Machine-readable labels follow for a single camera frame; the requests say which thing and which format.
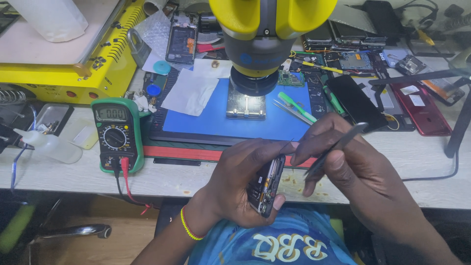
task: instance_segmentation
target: tweezers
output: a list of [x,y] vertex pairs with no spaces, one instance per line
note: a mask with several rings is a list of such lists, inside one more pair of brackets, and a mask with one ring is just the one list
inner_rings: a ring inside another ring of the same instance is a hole
[[303,115],[301,115],[299,112],[297,112],[296,110],[292,109],[292,108],[289,108],[287,107],[285,104],[281,104],[280,102],[276,101],[275,99],[273,100],[273,104],[275,106],[277,106],[278,108],[284,110],[285,112],[287,112],[288,114],[291,114],[292,116],[294,116],[295,118],[298,118],[300,121],[304,122],[305,124],[311,126],[312,124],[314,124],[312,121],[308,120],[306,117],[304,117]]
[[311,167],[304,173],[304,175],[311,176],[312,174],[319,172],[324,166],[325,159],[330,152],[333,150],[342,150],[357,134],[362,132],[367,126],[368,123],[357,123],[355,126],[353,126],[353,128],[344,134],[340,140],[333,144],[329,149],[322,152],[321,156],[314,163],[312,163]]

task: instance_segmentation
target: blue silicone mat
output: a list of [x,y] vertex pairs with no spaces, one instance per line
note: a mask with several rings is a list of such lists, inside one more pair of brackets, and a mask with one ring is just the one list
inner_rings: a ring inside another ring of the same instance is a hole
[[265,96],[267,118],[264,121],[234,120],[226,118],[229,79],[220,79],[211,98],[200,116],[190,116],[169,110],[163,130],[175,133],[199,133],[241,138],[264,138],[270,140],[299,140],[309,126],[273,105],[279,92],[290,96],[294,102],[304,104],[303,109],[311,113],[308,87],[277,86]]

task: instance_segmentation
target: red button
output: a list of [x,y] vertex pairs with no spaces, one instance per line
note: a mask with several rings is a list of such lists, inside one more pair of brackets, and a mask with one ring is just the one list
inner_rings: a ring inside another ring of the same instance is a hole
[[98,95],[93,93],[93,92],[90,92],[89,93],[89,96],[92,98],[92,99],[97,99],[98,98]]
[[74,92],[72,91],[67,91],[67,96],[71,97],[71,98],[75,98],[77,96],[77,94],[75,94]]

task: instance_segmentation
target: blue t-shirt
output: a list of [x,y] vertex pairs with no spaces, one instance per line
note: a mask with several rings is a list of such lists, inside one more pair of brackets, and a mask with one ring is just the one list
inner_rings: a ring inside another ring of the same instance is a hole
[[252,229],[222,220],[195,246],[188,265],[356,265],[323,210],[322,205],[284,207],[272,225]]

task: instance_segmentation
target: green handled brush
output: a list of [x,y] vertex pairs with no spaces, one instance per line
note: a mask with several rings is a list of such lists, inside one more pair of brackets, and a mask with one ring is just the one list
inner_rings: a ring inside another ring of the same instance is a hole
[[312,121],[312,122],[316,122],[317,119],[314,118],[311,114],[307,113],[307,111],[305,111],[304,109],[302,109],[300,106],[298,106],[298,104],[296,104],[294,102],[294,100],[292,100],[290,97],[288,97],[288,95],[286,95],[285,93],[283,92],[280,92],[278,93],[278,97],[285,103],[285,104],[291,104],[293,106],[295,106],[299,112],[301,112],[301,114],[306,117],[308,120]]

